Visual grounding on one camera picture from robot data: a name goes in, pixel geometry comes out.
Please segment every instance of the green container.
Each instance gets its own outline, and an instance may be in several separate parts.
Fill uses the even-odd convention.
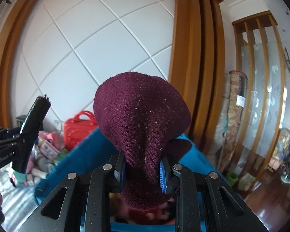
[[[227,173],[227,181],[230,183],[232,187],[238,181],[238,175],[233,171]]]

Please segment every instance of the wooden partition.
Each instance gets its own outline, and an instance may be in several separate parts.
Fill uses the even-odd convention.
[[[248,79],[248,89],[247,89],[247,97],[246,97],[246,104],[245,108],[243,110],[242,115],[242,122],[241,122],[241,130],[238,135],[238,140],[235,144],[234,154],[231,158],[231,164],[230,164],[230,170],[233,170],[241,156],[242,152],[244,150],[244,139],[247,136],[247,127],[249,125],[249,121],[253,119],[255,121],[254,116],[257,116],[257,126],[255,128],[255,135],[252,136],[251,140],[251,146],[248,148],[249,155],[246,158],[246,163],[243,166],[243,169],[241,171],[240,177],[246,174],[247,172],[254,174],[256,177],[256,180],[251,185],[250,190],[253,188],[254,183],[260,179],[261,175],[263,174],[264,170],[266,169],[269,160],[274,152],[274,148],[277,142],[277,138],[279,136],[280,126],[283,119],[283,108],[285,104],[285,98],[286,98],[286,90],[285,90],[285,65],[283,61],[283,49],[282,49],[282,43],[280,40],[280,36],[277,30],[277,22],[275,21],[274,17],[272,16],[270,11],[265,11],[262,13],[258,13],[240,20],[237,20],[232,23],[234,26],[234,32],[235,32],[235,42],[236,42],[236,53],[237,53],[237,69],[243,70],[242,67],[242,58],[244,52],[243,48],[246,47],[246,41],[244,40],[243,33],[247,37],[247,44],[248,44],[248,53],[249,53],[249,68],[246,67],[246,70],[249,69],[249,79]],[[278,108],[277,108],[277,119],[275,121],[275,124],[271,126],[265,126],[266,121],[266,115],[267,111],[269,111],[269,107],[271,105],[271,97],[269,96],[269,93],[272,91],[272,81],[271,77],[276,74],[276,70],[270,69],[274,64],[271,64],[270,57],[269,57],[269,42],[268,42],[268,36],[266,33],[266,27],[268,27],[268,30],[274,31],[275,34],[275,45],[277,46],[278,55],[277,55],[277,63],[279,64],[279,67],[277,66],[278,71],[280,72],[280,81],[278,81],[278,88],[280,91],[278,92],[279,98],[277,100]],[[264,73],[262,74],[262,83],[263,83],[263,89],[262,91],[259,91],[259,93],[262,93],[262,101],[260,102],[258,100],[258,97],[254,86],[255,83],[260,81],[254,81],[256,73],[258,72],[256,66],[255,66],[255,52],[259,49],[259,46],[255,44],[255,34],[259,36],[261,39],[261,45],[262,45],[262,52],[263,52],[263,69]],[[255,112],[255,109],[258,107],[256,104],[260,105],[259,110],[260,114],[257,115]],[[254,172],[252,170],[254,163],[256,161],[256,158],[260,157],[257,153],[260,153],[258,151],[258,146],[260,145],[260,139],[262,137],[263,133],[265,132],[265,129],[271,129],[270,132],[273,133],[273,136],[271,137],[271,141],[268,142],[268,150],[267,153],[263,159],[261,167]]]
[[[224,82],[222,0],[176,0],[169,82],[193,117],[187,131],[209,147],[221,108]],[[10,127],[9,85],[17,41],[36,0],[17,0],[0,33],[0,127]]]

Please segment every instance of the silver screw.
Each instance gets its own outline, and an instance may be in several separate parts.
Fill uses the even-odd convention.
[[[76,178],[76,173],[69,173],[68,174],[68,179],[73,180]]]
[[[175,164],[173,167],[174,167],[175,170],[183,169],[183,165],[181,165],[181,164]]]
[[[110,170],[112,168],[112,165],[111,164],[105,164],[104,166],[103,166],[103,169],[104,170]]]
[[[216,173],[216,172],[211,172],[211,173],[209,173],[209,176],[210,176],[210,178],[212,178],[212,179],[217,179],[217,178],[218,178],[218,173]]]

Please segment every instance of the white tiled wall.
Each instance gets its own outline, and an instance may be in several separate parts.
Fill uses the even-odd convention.
[[[17,46],[11,117],[27,114],[39,95],[52,107],[44,122],[92,111],[98,86],[138,71],[168,77],[175,0],[38,0]]]

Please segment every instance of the electrical outlet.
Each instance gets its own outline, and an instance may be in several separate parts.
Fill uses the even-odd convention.
[[[55,124],[55,128],[58,132],[61,132],[63,130],[64,121],[54,120],[54,124]]]

